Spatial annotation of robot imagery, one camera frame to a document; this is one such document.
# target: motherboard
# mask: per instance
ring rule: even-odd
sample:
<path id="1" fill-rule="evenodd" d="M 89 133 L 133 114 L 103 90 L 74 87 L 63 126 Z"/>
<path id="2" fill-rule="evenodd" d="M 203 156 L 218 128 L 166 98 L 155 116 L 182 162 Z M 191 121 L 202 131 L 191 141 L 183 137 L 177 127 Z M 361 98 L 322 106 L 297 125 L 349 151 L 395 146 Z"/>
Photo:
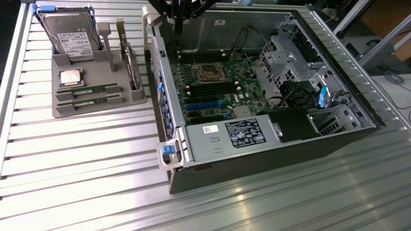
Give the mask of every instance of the motherboard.
<path id="1" fill-rule="evenodd" d="M 222 62 L 171 60 L 187 125 L 257 116 L 266 106 L 253 62 L 231 53 Z"/>

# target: blue pcie slot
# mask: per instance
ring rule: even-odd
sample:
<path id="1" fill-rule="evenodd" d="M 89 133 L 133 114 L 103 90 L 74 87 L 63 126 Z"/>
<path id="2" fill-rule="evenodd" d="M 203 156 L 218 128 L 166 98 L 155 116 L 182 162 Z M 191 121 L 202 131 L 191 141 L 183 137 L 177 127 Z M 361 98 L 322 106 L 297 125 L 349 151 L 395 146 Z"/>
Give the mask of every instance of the blue pcie slot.
<path id="1" fill-rule="evenodd" d="M 199 109 L 206 109 L 206 108 L 213 108 L 213 107 L 221 107 L 223 105 L 226 100 L 221 101 L 214 101 L 209 103 L 199 103 L 199 104 L 189 104 L 186 105 L 186 110 L 193 111 L 193 110 L 199 110 Z"/>

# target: slotted aluminum surface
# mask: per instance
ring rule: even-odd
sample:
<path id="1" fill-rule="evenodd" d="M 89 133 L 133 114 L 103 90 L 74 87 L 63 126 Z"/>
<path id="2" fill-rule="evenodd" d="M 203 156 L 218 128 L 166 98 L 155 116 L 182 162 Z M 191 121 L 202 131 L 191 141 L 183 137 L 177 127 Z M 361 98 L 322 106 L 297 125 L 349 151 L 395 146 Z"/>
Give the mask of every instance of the slotted aluminum surface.
<path id="1" fill-rule="evenodd" d="M 38 5 L 83 7 L 89 2 L 98 21 L 126 19 L 141 72 L 147 73 L 141 24 L 146 1 L 38 1 Z M 0 91 L 6 94 L 2 231 L 411 228 L 410 133 L 315 15 L 305 7 L 293 9 L 315 29 L 389 127 L 326 158 L 169 195 L 167 175 L 155 156 L 151 101 L 70 118 L 52 117 L 51 43 L 23 4 L 22 46 L 15 41 L 12 69 L 6 71 Z M 110 42 L 117 47 L 111 26 Z"/>

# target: metal case frame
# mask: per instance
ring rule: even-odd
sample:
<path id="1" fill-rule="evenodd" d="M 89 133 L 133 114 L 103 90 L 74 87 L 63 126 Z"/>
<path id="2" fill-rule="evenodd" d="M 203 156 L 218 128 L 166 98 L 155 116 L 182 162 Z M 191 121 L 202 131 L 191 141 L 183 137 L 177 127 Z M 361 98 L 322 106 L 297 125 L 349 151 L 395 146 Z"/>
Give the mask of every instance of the metal case frame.
<path id="1" fill-rule="evenodd" d="M 237 8 L 226 8 L 219 7 L 215 9 L 217 11 L 229 11 L 229 10 L 237 10 Z M 270 169 L 285 167 L 287 165 L 293 165 L 309 160 L 313 160 L 319 157 L 325 157 L 329 154 L 331 154 L 334 151 L 345 147 L 347 144 L 353 143 L 354 141 L 358 141 L 369 134 L 374 133 L 379 129 L 382 129 L 386 124 L 383 120 L 381 119 L 379 115 L 377 114 L 374 108 L 371 107 L 370 103 L 367 102 L 365 96 L 362 95 L 359 89 L 357 88 L 355 84 L 353 83 L 347 73 L 345 72 L 339 62 L 337 61 L 334 55 L 327 50 L 326 45 L 322 43 L 322 41 L 318 38 L 318 35 L 315 34 L 313 28 L 305 21 L 301 13 L 295 10 L 274 10 L 274 9 L 262 9 L 262 8 L 250 8 L 250 9 L 241 9 L 242 11 L 250 11 L 250 12 L 261 12 L 261 11 L 270 11 L 270 12 L 283 12 L 283 13 L 293 13 L 303 31 L 305 35 L 310 39 L 311 43 L 315 45 L 319 54 L 322 55 L 322 58 L 325 62 L 327 62 L 329 66 L 333 68 L 333 71 L 335 74 L 341 77 L 341 80 L 345 84 L 345 86 L 349 88 L 350 92 L 354 95 L 354 98 L 357 102 L 359 103 L 361 107 L 366 110 L 366 114 L 370 117 L 374 127 L 365 128 L 345 134 L 337 134 L 333 136 L 327 136 L 323 138 L 318 138 L 311 140 L 310 142 L 303 143 L 295 143 L 291 146 L 275 148 L 273 150 L 261 151 L 258 153 L 247 154 L 243 156 L 231 157 L 227 159 L 219 159 L 214 162 L 209 163 L 197 163 L 195 165 L 186 164 L 183 166 L 174 166 L 170 169 L 170 180 L 171 180 L 171 193 L 178 193 L 181 191 L 198 188 L 218 182 L 223 182 L 226 180 L 235 179 L 238 177 L 255 174 L 263 171 L 267 171 Z M 166 50 L 166 46 L 163 43 L 163 39 L 161 39 L 159 36 L 154 37 L 154 48 L 150 51 L 146 51 L 146 59 L 147 63 L 150 63 L 150 60 L 154 61 L 158 57 L 158 50 Z M 158 119 L 158 128 L 159 128 L 159 134 L 163 133 L 165 135 L 165 129 L 163 129 L 163 123 L 162 123 L 162 114 L 159 113 L 159 107 L 157 99 L 159 95 L 155 91 L 155 79 L 159 77 L 155 75 L 157 73 L 153 72 L 151 68 L 149 67 L 149 75 L 151 80 L 151 89 L 153 89 L 153 95 L 154 102 L 155 102 L 155 110 L 157 110 L 157 119 Z M 173 91 L 166 92 L 169 98 L 170 95 L 174 94 Z M 179 116 L 179 114 L 174 117 L 175 125 L 179 126 L 185 125 L 183 117 Z M 185 137 L 179 137 L 181 142 L 186 142 Z M 186 163 L 193 160 L 193 156 L 185 155 L 186 157 Z"/>

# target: sticker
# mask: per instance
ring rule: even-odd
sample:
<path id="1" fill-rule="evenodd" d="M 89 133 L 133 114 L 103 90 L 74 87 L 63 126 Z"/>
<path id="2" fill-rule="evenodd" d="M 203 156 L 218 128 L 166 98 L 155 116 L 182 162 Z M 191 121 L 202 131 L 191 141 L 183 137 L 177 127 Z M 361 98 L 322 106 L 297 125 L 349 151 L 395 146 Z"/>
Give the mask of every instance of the sticker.
<path id="1" fill-rule="evenodd" d="M 214 23 L 215 26 L 223 26 L 226 25 L 226 20 L 217 20 Z"/>
<path id="2" fill-rule="evenodd" d="M 91 105 L 91 104 L 95 104 L 95 102 L 94 101 L 89 101 L 86 103 L 75 103 L 74 106 L 75 107 L 80 107 L 80 106 Z"/>
<path id="3" fill-rule="evenodd" d="M 93 55 L 87 32 L 59 33 L 58 36 L 68 57 Z"/>
<path id="4" fill-rule="evenodd" d="M 83 94 L 89 94 L 89 93 L 93 93 L 93 90 L 76 91 L 76 92 L 74 92 L 72 94 L 74 94 L 74 95 L 83 95 Z"/>
<path id="5" fill-rule="evenodd" d="M 235 148 L 247 147 L 266 142 L 263 131 L 257 119 L 226 123 L 226 127 Z"/>
<path id="6" fill-rule="evenodd" d="M 203 127 L 203 130 L 205 130 L 205 134 L 207 134 L 207 133 L 218 132 L 219 127 L 217 125 L 211 125 L 211 126 Z"/>

